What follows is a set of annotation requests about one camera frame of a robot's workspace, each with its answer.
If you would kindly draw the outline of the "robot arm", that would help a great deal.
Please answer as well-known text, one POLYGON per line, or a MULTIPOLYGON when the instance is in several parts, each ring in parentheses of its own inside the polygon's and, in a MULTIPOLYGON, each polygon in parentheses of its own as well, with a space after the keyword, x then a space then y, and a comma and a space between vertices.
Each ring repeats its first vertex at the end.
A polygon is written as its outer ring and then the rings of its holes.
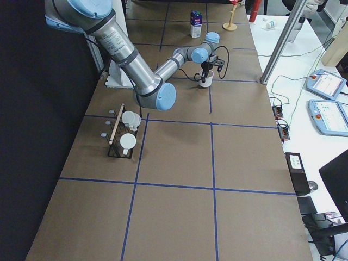
POLYGON ((216 54, 220 36, 209 32, 200 45, 176 49, 172 57, 152 71, 117 23, 111 1, 45 1, 45 18, 54 29, 95 37, 133 81, 133 97, 143 108, 167 111, 173 107, 176 89, 167 80, 184 63, 193 61, 200 64, 203 70, 201 80, 206 79, 213 66, 222 70, 225 64, 216 54))

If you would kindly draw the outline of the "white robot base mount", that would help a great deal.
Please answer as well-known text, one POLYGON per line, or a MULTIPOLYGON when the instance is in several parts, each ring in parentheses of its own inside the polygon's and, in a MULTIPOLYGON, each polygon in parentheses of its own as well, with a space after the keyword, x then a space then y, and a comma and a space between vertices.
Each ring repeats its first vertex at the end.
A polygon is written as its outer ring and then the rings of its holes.
POLYGON ((111 60, 108 68, 108 76, 105 82, 107 88, 132 89, 132 81, 128 76, 111 60))

